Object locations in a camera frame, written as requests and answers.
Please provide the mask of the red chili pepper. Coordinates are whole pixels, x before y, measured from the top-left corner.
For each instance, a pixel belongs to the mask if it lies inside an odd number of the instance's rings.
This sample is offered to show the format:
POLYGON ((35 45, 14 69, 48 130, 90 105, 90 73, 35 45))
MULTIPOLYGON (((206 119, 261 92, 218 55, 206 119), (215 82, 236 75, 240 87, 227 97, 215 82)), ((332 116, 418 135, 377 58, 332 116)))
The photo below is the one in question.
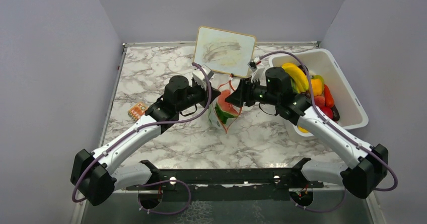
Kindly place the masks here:
POLYGON ((332 108, 335 106, 333 95, 327 85, 324 85, 324 98, 325 98, 325 106, 328 108, 332 108))

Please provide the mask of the pink peach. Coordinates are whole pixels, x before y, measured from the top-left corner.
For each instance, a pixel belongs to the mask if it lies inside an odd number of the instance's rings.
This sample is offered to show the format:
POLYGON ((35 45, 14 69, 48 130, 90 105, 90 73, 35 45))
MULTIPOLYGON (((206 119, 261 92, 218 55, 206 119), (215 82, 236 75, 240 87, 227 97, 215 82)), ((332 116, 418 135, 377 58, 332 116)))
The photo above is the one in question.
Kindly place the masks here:
POLYGON ((325 103, 326 103, 325 97, 322 95, 314 97, 314 102, 315 102, 315 105, 319 108, 323 108, 326 106, 325 105, 325 103))

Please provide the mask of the clear zip top bag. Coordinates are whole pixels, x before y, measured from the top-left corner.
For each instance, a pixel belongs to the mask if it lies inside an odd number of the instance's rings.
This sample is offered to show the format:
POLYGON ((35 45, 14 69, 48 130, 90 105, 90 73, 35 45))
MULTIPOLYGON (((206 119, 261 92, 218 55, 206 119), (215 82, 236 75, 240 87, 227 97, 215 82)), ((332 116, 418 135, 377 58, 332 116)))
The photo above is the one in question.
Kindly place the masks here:
POLYGON ((230 74, 226 82, 217 86, 220 95, 214 99, 208 110, 208 122, 212 127, 228 133, 231 125, 242 113, 242 107, 238 108, 225 99, 235 91, 232 84, 234 75, 230 74))

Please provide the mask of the small whiteboard with wood frame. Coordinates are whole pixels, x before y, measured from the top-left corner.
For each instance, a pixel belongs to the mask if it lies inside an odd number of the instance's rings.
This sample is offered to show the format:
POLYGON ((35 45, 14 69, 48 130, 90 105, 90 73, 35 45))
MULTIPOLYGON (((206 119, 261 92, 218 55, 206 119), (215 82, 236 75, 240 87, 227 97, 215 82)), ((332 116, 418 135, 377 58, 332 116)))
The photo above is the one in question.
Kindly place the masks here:
POLYGON ((254 35, 200 26, 197 32, 193 62, 212 71, 245 78, 248 63, 256 45, 254 35))

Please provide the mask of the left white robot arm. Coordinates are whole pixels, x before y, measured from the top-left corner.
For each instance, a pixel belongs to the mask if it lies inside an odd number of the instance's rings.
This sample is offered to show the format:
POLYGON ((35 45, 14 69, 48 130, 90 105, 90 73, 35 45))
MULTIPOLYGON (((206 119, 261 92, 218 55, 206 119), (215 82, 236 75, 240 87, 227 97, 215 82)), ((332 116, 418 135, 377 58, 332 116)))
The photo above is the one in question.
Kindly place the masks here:
POLYGON ((164 93, 150 105, 144 115, 128 130, 104 147, 93 151, 82 149, 76 153, 70 176, 74 186, 72 201, 84 200, 93 206, 103 203, 125 182, 135 185, 136 180, 146 189, 158 184, 158 175, 145 170, 140 175, 126 172, 119 165, 148 141, 160 136, 180 120, 182 111, 200 105, 203 110, 191 120, 200 117, 220 91, 204 78, 173 76, 164 88, 164 93))

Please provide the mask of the yellow banana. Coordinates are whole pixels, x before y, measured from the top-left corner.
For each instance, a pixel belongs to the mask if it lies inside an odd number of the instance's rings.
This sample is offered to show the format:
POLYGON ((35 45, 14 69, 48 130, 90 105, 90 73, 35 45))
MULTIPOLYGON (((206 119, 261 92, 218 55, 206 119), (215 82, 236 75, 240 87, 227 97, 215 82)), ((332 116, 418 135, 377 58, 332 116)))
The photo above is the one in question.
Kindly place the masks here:
POLYGON ((281 66, 293 79, 298 93, 306 92, 309 89, 309 82, 306 74, 293 63, 285 63, 281 66))

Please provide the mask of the orange snack packet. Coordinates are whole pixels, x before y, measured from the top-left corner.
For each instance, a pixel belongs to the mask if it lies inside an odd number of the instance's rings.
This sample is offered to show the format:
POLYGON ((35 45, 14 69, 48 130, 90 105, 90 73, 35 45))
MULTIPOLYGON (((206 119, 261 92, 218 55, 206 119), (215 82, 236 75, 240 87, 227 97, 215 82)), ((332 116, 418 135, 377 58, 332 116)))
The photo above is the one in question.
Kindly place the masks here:
POLYGON ((131 107, 128 110, 128 116, 133 120, 133 121, 138 121, 142 116, 144 116, 146 110, 147 110, 147 105, 143 102, 138 102, 136 103, 133 107, 131 107))

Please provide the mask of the yellow bell pepper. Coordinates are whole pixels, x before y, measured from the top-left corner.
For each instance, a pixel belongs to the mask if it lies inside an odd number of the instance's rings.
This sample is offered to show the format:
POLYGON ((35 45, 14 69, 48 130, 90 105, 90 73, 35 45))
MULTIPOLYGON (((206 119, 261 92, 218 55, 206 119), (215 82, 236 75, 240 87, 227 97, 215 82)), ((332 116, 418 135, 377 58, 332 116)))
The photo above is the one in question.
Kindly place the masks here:
POLYGON ((313 96, 321 96, 324 91, 324 84, 321 79, 311 79, 313 96))

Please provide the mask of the watermelon slice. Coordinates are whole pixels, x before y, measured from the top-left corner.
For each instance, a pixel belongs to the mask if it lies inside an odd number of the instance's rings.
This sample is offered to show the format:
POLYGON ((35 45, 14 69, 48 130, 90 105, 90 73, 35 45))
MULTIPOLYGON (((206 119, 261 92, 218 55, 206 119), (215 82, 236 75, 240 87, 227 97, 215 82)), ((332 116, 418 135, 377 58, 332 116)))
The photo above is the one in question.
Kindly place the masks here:
POLYGON ((225 98, 231 93, 230 90, 226 89, 221 91, 221 94, 216 98, 215 112, 218 120, 224 127, 229 126, 234 119, 240 116, 242 111, 242 108, 237 108, 225 102, 225 98))

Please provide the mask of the red apple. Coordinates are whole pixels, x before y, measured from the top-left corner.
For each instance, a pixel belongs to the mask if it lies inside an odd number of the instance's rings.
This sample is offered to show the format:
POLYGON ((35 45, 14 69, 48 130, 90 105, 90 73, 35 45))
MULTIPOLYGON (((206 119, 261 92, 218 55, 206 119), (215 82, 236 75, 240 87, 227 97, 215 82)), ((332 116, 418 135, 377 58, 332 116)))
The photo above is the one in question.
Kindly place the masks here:
POLYGON ((332 113, 332 110, 331 110, 331 108, 329 108, 329 107, 326 107, 326 106, 324 106, 324 107, 321 107, 320 108, 320 110, 328 117, 328 118, 330 118, 330 119, 332 119, 332 117, 333 117, 333 113, 332 113))

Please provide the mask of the dark eggplant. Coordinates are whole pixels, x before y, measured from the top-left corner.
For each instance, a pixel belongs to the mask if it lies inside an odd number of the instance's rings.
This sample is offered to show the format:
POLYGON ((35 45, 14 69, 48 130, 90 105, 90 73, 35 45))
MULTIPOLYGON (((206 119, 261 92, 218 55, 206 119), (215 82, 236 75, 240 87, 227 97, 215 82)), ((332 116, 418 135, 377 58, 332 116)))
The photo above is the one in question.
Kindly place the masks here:
POLYGON ((337 107, 334 105, 331 108, 331 110, 332 110, 332 113, 333 113, 332 120, 335 121, 335 122, 339 121, 340 120, 340 113, 339 113, 337 107))

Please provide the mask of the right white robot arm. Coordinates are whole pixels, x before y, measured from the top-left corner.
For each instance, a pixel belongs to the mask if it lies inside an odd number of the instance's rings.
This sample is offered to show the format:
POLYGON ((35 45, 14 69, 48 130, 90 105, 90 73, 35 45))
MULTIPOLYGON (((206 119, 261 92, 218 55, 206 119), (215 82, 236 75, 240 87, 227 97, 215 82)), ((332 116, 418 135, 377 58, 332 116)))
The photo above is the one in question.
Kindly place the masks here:
POLYGON ((357 138, 327 117, 305 95, 296 94, 291 77, 281 67, 267 69, 265 77, 265 86, 259 80, 241 79, 225 101, 236 107, 249 107, 255 103, 274 106, 277 115, 308 130, 344 162, 335 165, 308 160, 291 172, 291 182, 297 187, 303 187, 310 181, 340 184, 361 199, 377 190, 388 173, 387 148, 381 144, 373 146, 357 138))

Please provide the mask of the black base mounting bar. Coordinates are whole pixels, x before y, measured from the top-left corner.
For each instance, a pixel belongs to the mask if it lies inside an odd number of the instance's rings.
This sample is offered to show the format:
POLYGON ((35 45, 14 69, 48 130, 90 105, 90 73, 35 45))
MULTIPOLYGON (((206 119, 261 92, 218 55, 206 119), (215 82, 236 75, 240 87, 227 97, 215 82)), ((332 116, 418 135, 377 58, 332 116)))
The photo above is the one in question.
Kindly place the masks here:
POLYGON ((243 201, 290 199, 290 192, 322 188, 301 173, 302 159, 291 168, 250 169, 155 169, 148 183, 127 187, 142 200, 163 202, 243 201))

